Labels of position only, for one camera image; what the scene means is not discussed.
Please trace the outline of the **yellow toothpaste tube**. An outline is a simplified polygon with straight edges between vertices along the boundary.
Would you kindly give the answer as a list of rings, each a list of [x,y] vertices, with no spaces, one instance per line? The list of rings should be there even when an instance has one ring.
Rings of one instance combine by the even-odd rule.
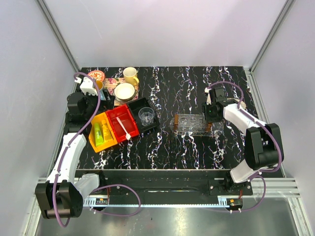
[[[105,142],[109,142],[110,140],[112,140],[110,129],[105,120],[102,121],[102,131],[103,131],[103,139]]]

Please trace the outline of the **clear plastic cup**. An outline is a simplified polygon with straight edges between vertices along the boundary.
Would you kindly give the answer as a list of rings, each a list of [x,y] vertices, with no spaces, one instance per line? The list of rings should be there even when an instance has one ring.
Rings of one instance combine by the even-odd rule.
[[[138,112],[141,124],[143,126],[148,126],[154,122],[155,112],[150,107],[143,107]]]

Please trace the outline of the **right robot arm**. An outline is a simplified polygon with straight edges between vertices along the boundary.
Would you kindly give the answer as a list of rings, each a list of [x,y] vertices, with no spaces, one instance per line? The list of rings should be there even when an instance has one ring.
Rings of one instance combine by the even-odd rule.
[[[241,100],[226,97],[223,88],[206,88],[202,111],[208,123],[226,120],[245,135],[244,160],[232,168],[224,182],[230,195],[241,190],[241,183],[262,172],[276,172],[284,160],[281,131],[275,123],[265,123],[241,106]]]

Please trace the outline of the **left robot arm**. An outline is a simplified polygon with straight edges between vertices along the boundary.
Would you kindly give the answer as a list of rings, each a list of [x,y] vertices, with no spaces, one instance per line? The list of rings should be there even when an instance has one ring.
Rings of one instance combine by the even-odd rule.
[[[107,183],[98,174],[84,174],[75,182],[75,172],[88,135],[92,119],[103,109],[96,80],[83,72],[74,74],[80,91],[67,97],[62,147],[55,166],[44,183],[35,188],[36,199],[45,219],[69,219],[79,217],[84,200],[92,193],[105,192]]]

